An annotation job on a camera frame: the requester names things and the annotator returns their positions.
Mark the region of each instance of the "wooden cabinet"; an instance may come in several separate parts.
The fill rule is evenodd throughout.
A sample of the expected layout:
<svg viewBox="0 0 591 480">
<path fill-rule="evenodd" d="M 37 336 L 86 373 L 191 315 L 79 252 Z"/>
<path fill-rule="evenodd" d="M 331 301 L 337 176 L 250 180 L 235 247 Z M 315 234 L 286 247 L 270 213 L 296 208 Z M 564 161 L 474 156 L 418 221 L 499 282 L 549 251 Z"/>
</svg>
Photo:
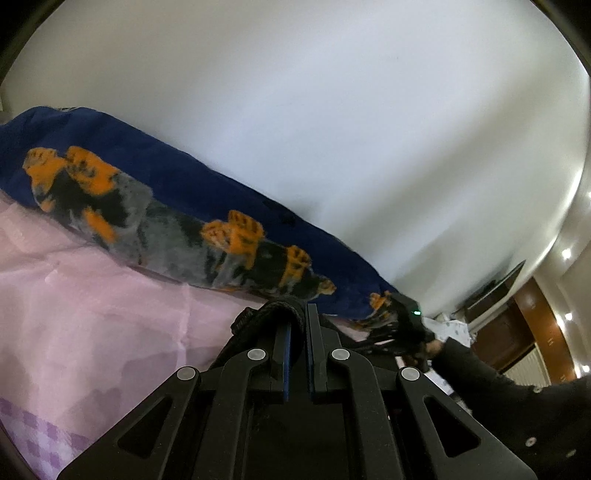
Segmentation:
<svg viewBox="0 0 591 480">
<path fill-rule="evenodd" d="M 513 298 L 534 335 L 550 381 L 555 384 L 577 378 L 562 330 L 535 280 L 530 279 Z"/>
<path fill-rule="evenodd" d="M 472 351 L 480 360 L 502 372 L 519 360 L 534 346 L 534 337 L 514 301 L 476 337 Z"/>
</svg>

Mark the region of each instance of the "television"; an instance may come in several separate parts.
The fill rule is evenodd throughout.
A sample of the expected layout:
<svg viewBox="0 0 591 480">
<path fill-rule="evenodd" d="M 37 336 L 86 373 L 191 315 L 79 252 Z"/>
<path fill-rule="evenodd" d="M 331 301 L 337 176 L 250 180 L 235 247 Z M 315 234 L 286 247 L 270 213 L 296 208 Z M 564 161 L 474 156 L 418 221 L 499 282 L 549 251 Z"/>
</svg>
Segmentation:
<svg viewBox="0 0 591 480">
<path fill-rule="evenodd" d="M 525 260 L 511 270 L 505 277 L 499 281 L 494 281 L 485 286 L 476 294 L 470 296 L 464 304 L 464 313 L 466 323 L 478 318 L 488 309 L 492 308 L 497 302 L 502 300 L 510 291 L 513 283 L 517 280 L 521 269 L 525 265 Z"/>
</svg>

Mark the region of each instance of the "pink bedsheet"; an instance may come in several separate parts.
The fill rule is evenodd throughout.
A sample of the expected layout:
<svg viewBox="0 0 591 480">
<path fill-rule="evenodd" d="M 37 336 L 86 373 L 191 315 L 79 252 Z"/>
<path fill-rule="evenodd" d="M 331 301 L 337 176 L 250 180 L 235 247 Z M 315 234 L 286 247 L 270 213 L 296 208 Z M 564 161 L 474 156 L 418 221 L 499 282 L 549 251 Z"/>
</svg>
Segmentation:
<svg viewBox="0 0 591 480">
<path fill-rule="evenodd" d="M 0 420 L 55 478 L 177 368 L 206 369 L 260 305 L 147 277 L 0 197 Z"/>
</svg>

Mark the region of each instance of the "black sleeve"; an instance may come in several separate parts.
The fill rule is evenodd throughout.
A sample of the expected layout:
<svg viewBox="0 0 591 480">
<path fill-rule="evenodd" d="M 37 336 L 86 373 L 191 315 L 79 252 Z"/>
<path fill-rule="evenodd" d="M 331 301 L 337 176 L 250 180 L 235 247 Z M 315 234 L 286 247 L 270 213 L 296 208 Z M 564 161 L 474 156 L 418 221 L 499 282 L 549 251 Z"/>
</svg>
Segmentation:
<svg viewBox="0 0 591 480">
<path fill-rule="evenodd" d="M 433 359 L 432 367 L 472 410 L 482 406 L 483 398 L 487 401 L 499 394 L 512 396 L 511 393 L 522 389 L 453 338 L 447 339 L 441 353 Z"/>
</svg>

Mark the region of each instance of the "purple checkered pattern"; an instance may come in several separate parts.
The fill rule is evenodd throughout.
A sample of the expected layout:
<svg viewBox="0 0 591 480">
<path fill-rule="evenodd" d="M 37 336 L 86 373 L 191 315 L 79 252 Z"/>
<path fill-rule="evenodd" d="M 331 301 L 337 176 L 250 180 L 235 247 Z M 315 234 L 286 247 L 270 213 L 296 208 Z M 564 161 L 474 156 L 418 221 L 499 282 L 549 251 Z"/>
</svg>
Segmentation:
<svg viewBox="0 0 591 480">
<path fill-rule="evenodd" d="M 90 440 L 0 398 L 0 421 L 18 451 L 41 480 L 55 480 L 62 469 L 90 446 Z"/>
</svg>

